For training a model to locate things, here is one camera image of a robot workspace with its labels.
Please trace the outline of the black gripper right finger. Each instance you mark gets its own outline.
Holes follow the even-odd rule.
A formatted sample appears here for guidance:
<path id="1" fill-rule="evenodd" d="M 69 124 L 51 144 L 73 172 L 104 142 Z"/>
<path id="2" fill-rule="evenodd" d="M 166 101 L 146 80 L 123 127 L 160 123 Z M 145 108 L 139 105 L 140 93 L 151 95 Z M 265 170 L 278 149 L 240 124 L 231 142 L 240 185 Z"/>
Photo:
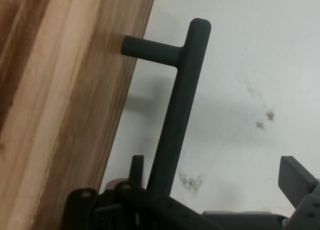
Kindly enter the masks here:
<path id="1" fill-rule="evenodd" d="M 295 208 L 284 229 L 320 228 L 320 181 L 294 157 L 280 159 L 278 186 Z"/>

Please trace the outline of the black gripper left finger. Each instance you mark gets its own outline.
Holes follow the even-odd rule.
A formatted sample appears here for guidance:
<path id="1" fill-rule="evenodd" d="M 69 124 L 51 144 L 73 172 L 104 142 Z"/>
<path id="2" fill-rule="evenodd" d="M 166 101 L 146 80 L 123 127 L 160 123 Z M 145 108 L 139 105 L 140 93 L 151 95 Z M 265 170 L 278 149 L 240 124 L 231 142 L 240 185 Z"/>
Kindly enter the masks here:
<path id="1" fill-rule="evenodd" d="M 154 197 L 142 188 L 144 157 L 132 157 L 129 178 L 99 194 L 92 188 L 72 191 L 62 229 L 220 229 L 220 226 L 171 197 Z"/>

